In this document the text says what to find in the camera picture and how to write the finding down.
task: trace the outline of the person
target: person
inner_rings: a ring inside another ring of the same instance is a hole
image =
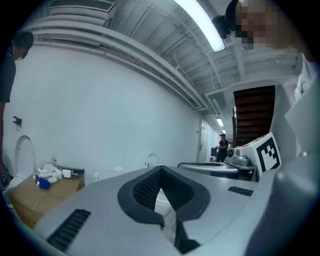
[[[287,15],[271,0],[232,0],[225,18],[236,37],[272,49],[293,48],[302,53],[302,72],[294,92],[296,102],[319,79],[319,65]]]
[[[24,59],[34,43],[34,36],[31,32],[23,31],[18,33],[11,42],[8,52],[0,65],[0,178],[5,178],[8,172],[2,156],[2,145],[4,137],[4,111],[6,103],[10,102],[12,85],[16,75],[15,61]]]
[[[219,142],[219,151],[218,151],[218,154],[216,155],[216,161],[217,162],[221,162],[223,163],[224,160],[226,159],[227,157],[227,148],[229,146],[229,143],[228,141],[226,140],[226,135],[225,134],[221,134],[221,140]]]

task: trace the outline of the toilet seat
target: toilet seat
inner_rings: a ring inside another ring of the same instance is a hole
[[[2,191],[2,196],[9,209],[13,209],[10,203],[9,192],[23,182],[27,177],[34,173],[35,169],[35,151],[31,139],[27,135],[22,135],[15,146],[14,151],[14,170],[11,175],[14,178],[10,181],[8,187]]]
[[[31,139],[27,135],[22,135],[15,146],[14,176],[28,178],[34,173],[35,162],[35,150]]]
[[[154,211],[158,214],[161,214],[163,217],[166,217],[171,209],[172,206],[169,203],[164,191],[160,189],[159,194],[156,197]]]

